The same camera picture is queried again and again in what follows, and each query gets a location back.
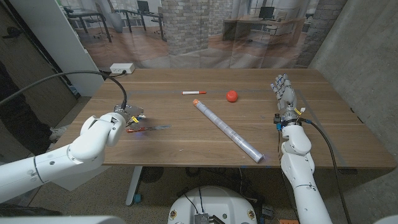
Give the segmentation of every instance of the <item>yellow label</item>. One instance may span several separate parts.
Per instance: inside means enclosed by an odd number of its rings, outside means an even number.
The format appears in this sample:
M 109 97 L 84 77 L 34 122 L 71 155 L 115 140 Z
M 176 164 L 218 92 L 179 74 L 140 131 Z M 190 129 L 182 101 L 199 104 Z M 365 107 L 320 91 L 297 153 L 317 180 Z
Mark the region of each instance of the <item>yellow label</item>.
M 296 111 L 296 113 L 297 113 L 298 115 L 301 115 L 301 112 L 299 112 L 299 110 L 298 110 L 297 108 L 294 108 L 294 111 Z
M 132 119 L 135 123 L 138 123 L 138 122 L 139 122 L 135 116 L 133 116 L 131 119 Z

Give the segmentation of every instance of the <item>office backdrop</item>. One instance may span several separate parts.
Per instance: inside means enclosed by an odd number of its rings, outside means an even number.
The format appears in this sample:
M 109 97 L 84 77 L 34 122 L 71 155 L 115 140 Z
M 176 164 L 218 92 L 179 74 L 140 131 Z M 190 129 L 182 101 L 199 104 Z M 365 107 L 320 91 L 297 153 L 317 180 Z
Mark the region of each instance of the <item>office backdrop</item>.
M 99 69 L 292 68 L 319 0 L 59 0 Z M 139 8 L 149 10 L 135 14 Z

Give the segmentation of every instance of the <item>red ball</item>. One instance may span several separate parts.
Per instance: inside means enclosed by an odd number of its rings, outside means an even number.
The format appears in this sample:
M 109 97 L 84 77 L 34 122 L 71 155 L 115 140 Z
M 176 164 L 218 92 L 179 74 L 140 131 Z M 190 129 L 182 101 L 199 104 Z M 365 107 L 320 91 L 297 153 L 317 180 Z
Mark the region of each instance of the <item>red ball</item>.
M 234 90 L 231 90 L 226 93 L 226 99 L 233 103 L 238 99 L 238 94 Z

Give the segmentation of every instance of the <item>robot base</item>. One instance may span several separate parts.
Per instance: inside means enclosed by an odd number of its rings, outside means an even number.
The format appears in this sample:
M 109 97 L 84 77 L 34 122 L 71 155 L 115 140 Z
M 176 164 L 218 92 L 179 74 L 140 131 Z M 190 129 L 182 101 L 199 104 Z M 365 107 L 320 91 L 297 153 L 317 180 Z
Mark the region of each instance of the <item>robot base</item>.
M 251 204 L 240 194 L 219 186 L 200 187 L 203 209 L 211 218 L 216 216 L 225 224 L 255 224 L 256 215 Z M 195 188 L 185 194 L 202 214 L 199 189 Z M 191 202 L 183 195 L 172 205 L 169 213 L 168 224 L 199 224 L 195 222 L 197 211 Z

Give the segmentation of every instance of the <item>shoe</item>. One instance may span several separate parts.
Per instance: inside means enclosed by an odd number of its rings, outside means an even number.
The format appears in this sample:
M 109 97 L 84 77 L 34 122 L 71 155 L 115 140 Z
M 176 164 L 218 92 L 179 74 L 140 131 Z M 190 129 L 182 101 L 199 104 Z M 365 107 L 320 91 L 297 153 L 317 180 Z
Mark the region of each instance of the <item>shoe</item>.
M 52 134 L 50 135 L 49 139 L 51 141 L 58 140 L 65 133 L 65 131 L 67 130 L 68 127 L 69 127 L 69 125 L 66 125 L 61 128 L 50 128 L 50 130 L 52 131 Z

